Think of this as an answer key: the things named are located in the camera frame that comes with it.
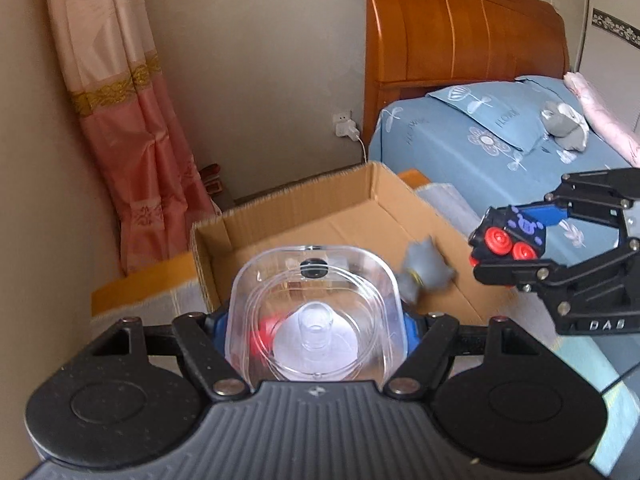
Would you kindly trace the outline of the black and red toy locomotive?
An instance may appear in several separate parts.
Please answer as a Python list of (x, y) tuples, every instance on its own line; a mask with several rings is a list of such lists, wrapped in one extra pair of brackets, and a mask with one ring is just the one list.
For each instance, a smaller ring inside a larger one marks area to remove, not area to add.
[(546, 227), (523, 207), (489, 207), (469, 235), (470, 263), (534, 260), (546, 251)]

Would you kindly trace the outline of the clear plastic lidded container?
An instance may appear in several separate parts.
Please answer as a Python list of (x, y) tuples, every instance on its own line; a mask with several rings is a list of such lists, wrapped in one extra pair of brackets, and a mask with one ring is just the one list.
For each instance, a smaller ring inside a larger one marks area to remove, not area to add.
[[(271, 315), (284, 321), (260, 362), (250, 356), (250, 331)], [(265, 380), (382, 386), (408, 356), (395, 275), (354, 246), (266, 250), (235, 275), (224, 356), (252, 388)]]

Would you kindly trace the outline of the checked green grey blanket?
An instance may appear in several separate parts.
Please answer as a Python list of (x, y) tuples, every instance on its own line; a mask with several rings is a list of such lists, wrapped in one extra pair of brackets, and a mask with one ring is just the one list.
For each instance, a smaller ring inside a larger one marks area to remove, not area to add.
[[(428, 183), (422, 178), (405, 176), (408, 185), (417, 196), (434, 207), (438, 214), (445, 218), (463, 235), (468, 235), (472, 222), (478, 215), (472, 211), (466, 200), (448, 183)], [(182, 286), (163, 292), (155, 297), (146, 298), (137, 304), (111, 310), (105, 314), (90, 318), (90, 333), (93, 337), (107, 329), (120, 318), (141, 318), (149, 324), (164, 324), (176, 316), (189, 312), (206, 312), (207, 307), (201, 292), (198, 279)]]

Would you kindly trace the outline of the pink folded blanket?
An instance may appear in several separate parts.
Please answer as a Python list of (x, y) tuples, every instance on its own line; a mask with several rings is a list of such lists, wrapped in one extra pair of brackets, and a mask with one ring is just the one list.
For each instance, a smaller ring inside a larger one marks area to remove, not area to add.
[(581, 73), (567, 72), (564, 84), (576, 96), (591, 129), (623, 157), (631, 167), (639, 167), (639, 140), (606, 107), (605, 102)]

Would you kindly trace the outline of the grey plush toy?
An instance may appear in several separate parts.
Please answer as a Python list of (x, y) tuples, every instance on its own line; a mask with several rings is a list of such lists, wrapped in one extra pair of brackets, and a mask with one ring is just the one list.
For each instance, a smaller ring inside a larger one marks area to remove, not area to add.
[(540, 111), (540, 120), (549, 136), (567, 151), (582, 153), (588, 144), (589, 127), (582, 114), (564, 102), (547, 101)]

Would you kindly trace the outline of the wooden bench edge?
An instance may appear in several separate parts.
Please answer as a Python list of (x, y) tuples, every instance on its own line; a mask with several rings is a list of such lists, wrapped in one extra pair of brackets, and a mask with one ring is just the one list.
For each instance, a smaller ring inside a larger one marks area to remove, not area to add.
[(95, 318), (111, 310), (137, 304), (197, 278), (192, 254), (183, 252), (94, 290), (91, 294), (91, 316)]

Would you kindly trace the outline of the grey cat figurine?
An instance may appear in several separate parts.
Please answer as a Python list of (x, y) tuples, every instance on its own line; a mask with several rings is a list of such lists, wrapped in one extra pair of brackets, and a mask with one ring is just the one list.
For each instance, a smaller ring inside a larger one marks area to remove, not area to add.
[(413, 242), (396, 274), (400, 299), (415, 306), (426, 292), (447, 288), (456, 275), (456, 270), (446, 263), (431, 237)]

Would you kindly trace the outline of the blue floral pillow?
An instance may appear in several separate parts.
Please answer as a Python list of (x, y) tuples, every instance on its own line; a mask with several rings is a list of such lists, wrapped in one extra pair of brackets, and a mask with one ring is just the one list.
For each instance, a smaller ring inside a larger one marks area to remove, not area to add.
[(461, 112), (524, 154), (548, 139), (541, 120), (549, 93), (522, 82), (454, 84), (427, 93)]

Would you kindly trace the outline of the brown cardboard box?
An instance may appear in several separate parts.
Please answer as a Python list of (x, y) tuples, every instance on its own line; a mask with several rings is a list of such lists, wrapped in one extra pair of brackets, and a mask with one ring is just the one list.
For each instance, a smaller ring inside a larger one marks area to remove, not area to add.
[(514, 291), (480, 284), (459, 233), (400, 177), (379, 162), (312, 179), (196, 224), (191, 245), (209, 311), (231, 295), (235, 275), (254, 256), (282, 246), (349, 245), (399, 270), (408, 245), (431, 237), (457, 277), (421, 300), (463, 324), (483, 325), (503, 313)]

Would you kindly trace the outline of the blue floral bed sheet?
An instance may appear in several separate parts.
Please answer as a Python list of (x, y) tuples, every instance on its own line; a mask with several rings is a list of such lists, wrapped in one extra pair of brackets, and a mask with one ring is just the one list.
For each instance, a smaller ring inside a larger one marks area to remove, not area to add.
[[(547, 76), (527, 75), (515, 81), (544, 90), (551, 101), (570, 104), (584, 116), (578, 99), (564, 81)], [(501, 141), (484, 127), (455, 108), (431, 98), (393, 102), (378, 114), (370, 143), (369, 157), (399, 174), (414, 168), (432, 182), (448, 183), (462, 195), (471, 209), (482, 216), (488, 207), (526, 204), (542, 200), (554, 190), (563, 174), (598, 169), (629, 167), (605, 140), (589, 130), (584, 152), (563, 150), (552, 136), (524, 154)], [(573, 264), (597, 256), (617, 242), (616, 232), (605, 226), (568, 219), (548, 232), (545, 257)], [(608, 360), (601, 349), (604, 338), (554, 338), (552, 326), (542, 328), (539, 337), (555, 347), (560, 356), (584, 373), (597, 387), (612, 382), (610, 366), (622, 371), (623, 350), (639, 357), (639, 337), (613, 337), (620, 352)]]

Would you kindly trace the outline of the wooden bed headboard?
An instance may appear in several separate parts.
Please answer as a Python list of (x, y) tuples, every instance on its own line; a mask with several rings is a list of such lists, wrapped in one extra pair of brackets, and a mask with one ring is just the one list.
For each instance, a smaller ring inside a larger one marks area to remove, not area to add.
[(452, 84), (562, 77), (561, 15), (542, 0), (367, 0), (362, 138), (393, 102)]

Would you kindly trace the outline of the pink curtain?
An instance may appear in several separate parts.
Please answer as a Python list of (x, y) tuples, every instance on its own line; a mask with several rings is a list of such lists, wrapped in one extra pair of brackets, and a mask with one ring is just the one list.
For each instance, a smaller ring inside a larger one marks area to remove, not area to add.
[(168, 94), (144, 0), (48, 0), (82, 133), (110, 191), (130, 273), (178, 256), (218, 214)]

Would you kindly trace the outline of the white wall charger plug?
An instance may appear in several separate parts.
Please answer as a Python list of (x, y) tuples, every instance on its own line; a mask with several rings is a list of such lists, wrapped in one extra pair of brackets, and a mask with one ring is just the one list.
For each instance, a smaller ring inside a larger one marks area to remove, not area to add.
[(352, 119), (350, 110), (333, 115), (333, 128), (334, 134), (339, 138), (349, 138), (354, 142), (358, 142), (360, 139), (360, 131)]

